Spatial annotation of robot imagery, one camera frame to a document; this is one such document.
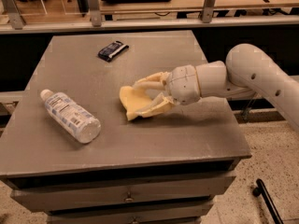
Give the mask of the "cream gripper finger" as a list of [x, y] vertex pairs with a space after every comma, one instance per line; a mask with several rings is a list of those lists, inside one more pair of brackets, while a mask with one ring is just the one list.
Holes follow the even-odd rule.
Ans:
[[164, 91], [166, 86], [166, 80], [168, 79], [168, 77], [168, 72], [155, 73], [136, 81], [133, 85], [133, 88], [143, 90]]
[[148, 118], [163, 114], [175, 106], [174, 100], [170, 96], [158, 94], [148, 105], [138, 108], [136, 114], [142, 118]]

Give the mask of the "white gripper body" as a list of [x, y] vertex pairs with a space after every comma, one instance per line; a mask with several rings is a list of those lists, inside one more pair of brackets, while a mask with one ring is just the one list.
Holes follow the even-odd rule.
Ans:
[[175, 68], [165, 82], [166, 90], [177, 104], [189, 105], [201, 98], [197, 72], [192, 65]]

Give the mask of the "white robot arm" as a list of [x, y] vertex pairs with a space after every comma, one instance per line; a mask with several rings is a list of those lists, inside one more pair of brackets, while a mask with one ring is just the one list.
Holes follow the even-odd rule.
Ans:
[[151, 103], [136, 110], [141, 117], [162, 114], [174, 105], [189, 105], [206, 97], [245, 98], [260, 94], [299, 131], [299, 82], [288, 76], [261, 49], [239, 44], [226, 60], [185, 65], [135, 82], [136, 90], [161, 90]]

